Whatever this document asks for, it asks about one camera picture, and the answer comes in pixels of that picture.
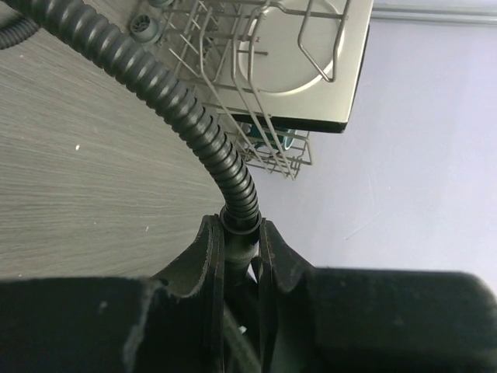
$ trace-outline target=black flexible hose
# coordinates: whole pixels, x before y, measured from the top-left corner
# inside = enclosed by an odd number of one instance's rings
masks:
[[[21,44],[29,39],[39,29],[31,19],[21,15],[8,21],[4,26],[0,26],[0,51]]]
[[[257,225],[257,193],[241,156],[202,104],[152,54],[81,0],[5,2],[103,68],[171,124],[221,189],[225,221],[233,229]]]

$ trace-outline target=wire basket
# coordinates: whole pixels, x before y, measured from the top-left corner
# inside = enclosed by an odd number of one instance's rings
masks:
[[[258,58],[272,53],[258,49],[258,30],[267,10],[276,8],[288,17],[301,17],[295,42],[321,78],[334,81],[336,64],[332,64],[329,71],[320,67],[306,49],[303,35],[310,19],[337,20],[339,28],[333,47],[336,60],[350,0],[346,1],[342,14],[313,12],[314,1],[308,0],[306,8],[300,10],[287,9],[280,2],[254,0],[175,0],[161,9],[148,3],[139,9],[153,14],[161,24],[162,36],[148,47],[149,51],[171,67],[217,116],[245,162],[292,180],[302,165],[312,165],[310,133],[273,125],[272,115],[254,83],[253,68],[261,63]],[[246,56],[248,71],[240,71],[238,60],[242,55]],[[231,78],[220,82],[221,73],[226,73],[226,69],[231,69],[228,74]],[[243,72],[245,79],[240,78]],[[243,107],[229,107],[223,99],[226,92],[239,95]],[[250,123],[237,121],[237,114],[248,116]]]

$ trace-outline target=white wall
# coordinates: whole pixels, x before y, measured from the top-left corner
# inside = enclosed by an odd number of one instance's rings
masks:
[[[344,134],[263,214],[319,266],[463,270],[497,292],[497,30],[373,23]]]
[[[432,6],[496,6],[497,0],[375,0],[374,4]]]

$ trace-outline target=metal wire rack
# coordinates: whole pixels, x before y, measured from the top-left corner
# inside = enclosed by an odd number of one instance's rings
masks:
[[[258,30],[267,10],[277,8],[289,17],[302,18],[296,43],[321,78],[333,82],[337,64],[332,64],[331,75],[328,75],[330,71],[314,60],[304,46],[302,36],[310,19],[340,22],[333,48],[335,61],[350,0],[346,1],[343,14],[313,12],[314,1],[308,0],[304,10],[288,9],[280,2],[270,0],[175,0],[162,9],[142,2],[138,9],[139,13],[156,17],[161,24],[162,35],[157,43],[147,47],[149,51],[171,67],[175,75],[203,100],[204,106],[212,110],[247,164],[292,180],[302,165],[312,165],[310,133],[273,125],[272,115],[265,108],[253,80],[253,67],[257,63],[254,57],[272,53],[257,48]],[[241,55],[248,56],[245,57],[248,71],[240,71]],[[227,68],[231,69],[228,84],[220,82],[221,73]],[[227,106],[221,91],[239,95],[244,107]],[[238,122],[234,116],[240,113],[248,114],[251,123]]]

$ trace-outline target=dishwasher rack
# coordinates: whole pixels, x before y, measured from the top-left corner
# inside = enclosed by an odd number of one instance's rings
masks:
[[[171,67],[174,74],[203,100],[204,106],[217,117],[247,165],[265,169],[268,173],[280,173],[292,180],[297,177],[302,165],[312,165],[310,133],[273,126],[271,113],[264,107],[259,88],[252,79],[254,56],[272,53],[257,49],[258,30],[267,9],[278,8],[288,16],[302,18],[295,42],[321,78],[334,82],[337,64],[332,64],[331,76],[328,76],[328,72],[307,51],[302,36],[310,19],[338,20],[339,31],[333,47],[333,61],[336,61],[350,0],[347,0],[343,14],[313,12],[314,1],[308,0],[306,10],[288,9],[280,2],[270,0],[174,0],[161,9],[150,5],[157,0],[149,0],[143,1],[138,8],[140,14],[150,14],[160,24],[160,38],[146,48]],[[241,43],[248,45],[248,48],[242,49]],[[242,85],[238,77],[241,54],[248,55],[245,82],[248,85]],[[223,68],[231,69],[229,84],[219,82]],[[221,90],[239,95],[245,107],[228,107],[220,95]],[[252,122],[239,123],[234,118],[235,114],[248,114]]]

